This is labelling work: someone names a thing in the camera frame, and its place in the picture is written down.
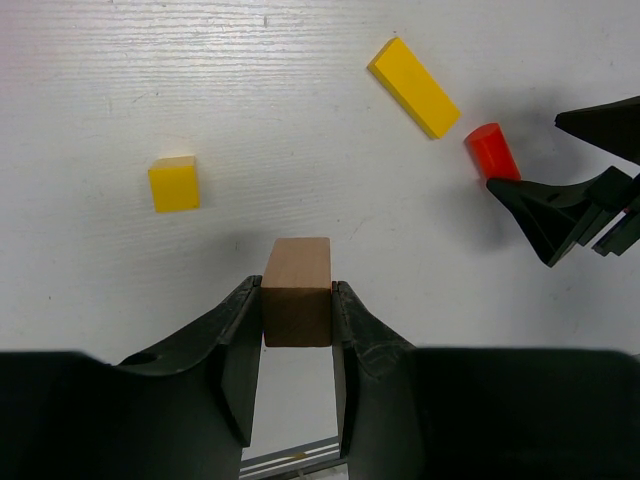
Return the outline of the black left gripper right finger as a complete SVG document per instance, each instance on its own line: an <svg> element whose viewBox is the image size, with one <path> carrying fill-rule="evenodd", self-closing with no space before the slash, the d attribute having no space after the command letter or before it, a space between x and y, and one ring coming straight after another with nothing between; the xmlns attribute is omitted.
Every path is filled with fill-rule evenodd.
<svg viewBox="0 0 640 480"><path fill-rule="evenodd" d="M353 479L635 479L639 363L593 349L417 347L332 291Z"/></svg>

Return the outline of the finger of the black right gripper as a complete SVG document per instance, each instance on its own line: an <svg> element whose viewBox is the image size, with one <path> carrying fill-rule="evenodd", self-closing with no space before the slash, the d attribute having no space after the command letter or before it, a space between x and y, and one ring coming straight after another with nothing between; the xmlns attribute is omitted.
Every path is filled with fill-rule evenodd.
<svg viewBox="0 0 640 480"><path fill-rule="evenodd" d="M560 130L639 164L639 97L559 113L555 126Z"/></svg>
<svg viewBox="0 0 640 480"><path fill-rule="evenodd" d="M615 167L574 185L491 178L486 187L548 267L589 243L635 199L635 180Z"/></svg>

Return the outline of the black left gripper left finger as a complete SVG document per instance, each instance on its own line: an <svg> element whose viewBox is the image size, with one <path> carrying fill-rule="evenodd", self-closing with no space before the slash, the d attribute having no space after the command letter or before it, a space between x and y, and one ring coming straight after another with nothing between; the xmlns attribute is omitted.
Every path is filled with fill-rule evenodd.
<svg viewBox="0 0 640 480"><path fill-rule="evenodd" d="M1 355L5 479L235 479L251 441L260 277L117 365Z"/></svg>

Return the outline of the red cylinder block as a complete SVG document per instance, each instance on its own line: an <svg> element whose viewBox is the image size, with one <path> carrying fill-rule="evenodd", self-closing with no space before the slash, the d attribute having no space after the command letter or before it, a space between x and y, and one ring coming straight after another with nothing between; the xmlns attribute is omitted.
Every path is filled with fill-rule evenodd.
<svg viewBox="0 0 640 480"><path fill-rule="evenodd" d="M498 123L479 126L466 137L465 145L485 179L521 180L520 171Z"/></svg>

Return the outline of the natural wood block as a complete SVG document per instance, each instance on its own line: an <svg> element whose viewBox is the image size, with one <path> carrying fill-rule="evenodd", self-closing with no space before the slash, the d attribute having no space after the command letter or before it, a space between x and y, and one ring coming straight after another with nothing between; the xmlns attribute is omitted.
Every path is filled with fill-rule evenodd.
<svg viewBox="0 0 640 480"><path fill-rule="evenodd" d="M329 347L331 293L330 239L277 239L261 281L265 345Z"/></svg>

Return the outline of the yellow long block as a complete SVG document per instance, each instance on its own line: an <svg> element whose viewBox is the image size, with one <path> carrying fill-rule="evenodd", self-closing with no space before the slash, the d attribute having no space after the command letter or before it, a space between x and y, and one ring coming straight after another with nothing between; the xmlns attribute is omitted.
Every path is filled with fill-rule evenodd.
<svg viewBox="0 0 640 480"><path fill-rule="evenodd" d="M401 38L390 39L367 69L429 138L442 138L460 118L457 106Z"/></svg>

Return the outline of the yellow cube block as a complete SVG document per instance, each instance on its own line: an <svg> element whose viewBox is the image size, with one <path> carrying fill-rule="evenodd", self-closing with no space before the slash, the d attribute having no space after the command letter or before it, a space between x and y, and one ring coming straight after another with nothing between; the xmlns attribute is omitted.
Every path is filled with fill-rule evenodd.
<svg viewBox="0 0 640 480"><path fill-rule="evenodd" d="M174 213L200 207L195 156L156 160L148 178L157 213Z"/></svg>

